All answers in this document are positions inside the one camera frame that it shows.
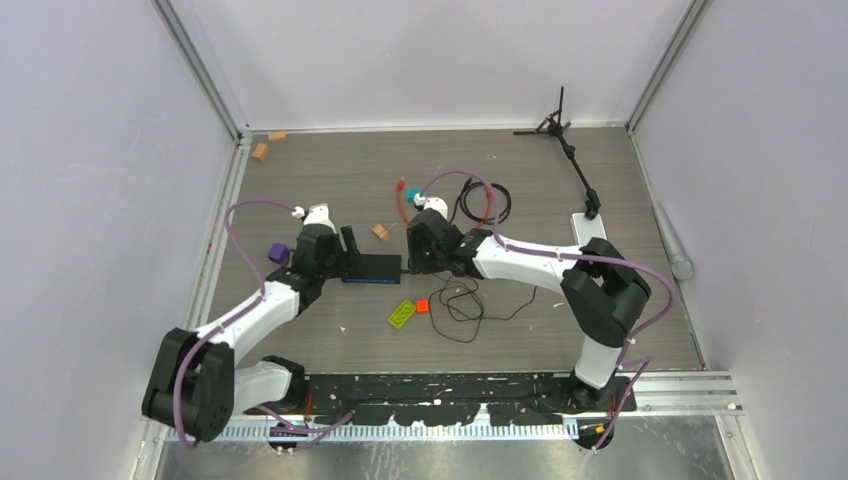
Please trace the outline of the black network switch box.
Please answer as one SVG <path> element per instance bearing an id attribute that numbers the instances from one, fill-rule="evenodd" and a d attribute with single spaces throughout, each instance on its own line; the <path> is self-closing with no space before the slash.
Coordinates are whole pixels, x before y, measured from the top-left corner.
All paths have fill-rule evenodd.
<path id="1" fill-rule="evenodd" d="M 397 285 L 401 281 L 402 257 L 396 254 L 362 254 L 359 264 L 341 277 L 344 283 Z"/>

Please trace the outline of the black power adapter with cord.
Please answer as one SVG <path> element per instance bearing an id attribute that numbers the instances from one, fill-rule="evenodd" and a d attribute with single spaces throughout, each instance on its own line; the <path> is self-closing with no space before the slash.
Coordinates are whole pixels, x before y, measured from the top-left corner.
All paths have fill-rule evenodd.
<path id="1" fill-rule="evenodd" d="M 438 280 L 439 286 L 426 298 L 422 298 L 429 301 L 430 312 L 428 314 L 416 313 L 413 317 L 427 316 L 434 333 L 443 339 L 457 344 L 467 345 L 474 343 L 480 335 L 484 322 L 509 322 L 513 320 L 536 301 L 539 292 L 538 287 L 533 287 L 530 290 L 528 299 L 511 313 L 494 315 L 486 308 L 484 295 L 480 293 L 480 282 L 478 280 L 461 278 L 453 274 L 426 274 L 426 277 Z M 472 324 L 472 333 L 466 338 L 461 338 L 443 331 L 437 325 L 437 315 L 434 312 L 435 307 L 442 309 L 450 320 L 456 324 Z"/>

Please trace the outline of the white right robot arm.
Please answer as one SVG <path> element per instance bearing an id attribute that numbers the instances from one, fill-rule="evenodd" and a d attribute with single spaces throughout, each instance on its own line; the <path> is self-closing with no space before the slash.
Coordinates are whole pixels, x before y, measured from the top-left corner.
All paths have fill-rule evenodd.
<path id="1" fill-rule="evenodd" d="M 511 280 L 563 295 L 584 334 L 571 372 L 572 400 L 591 411 L 610 398 L 610 380 L 651 289 L 609 241 L 593 237 L 583 246 L 555 247 L 489 229 L 462 232 L 433 209 L 411 220 L 406 238 L 414 274 Z"/>

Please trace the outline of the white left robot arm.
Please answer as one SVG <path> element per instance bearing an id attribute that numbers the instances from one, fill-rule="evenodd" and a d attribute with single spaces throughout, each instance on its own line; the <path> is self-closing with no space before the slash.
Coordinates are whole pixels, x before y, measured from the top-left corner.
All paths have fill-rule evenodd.
<path id="1" fill-rule="evenodd" d="M 174 328 L 164 336 L 142 414 L 210 442 L 234 414 L 261 406 L 298 412 L 308 397 L 302 365 L 276 355 L 247 368 L 239 364 L 261 340 L 313 304 L 326 281 L 350 273 L 359 257 L 351 227 L 304 226 L 290 263 L 269 274 L 249 299 L 201 328 Z"/>

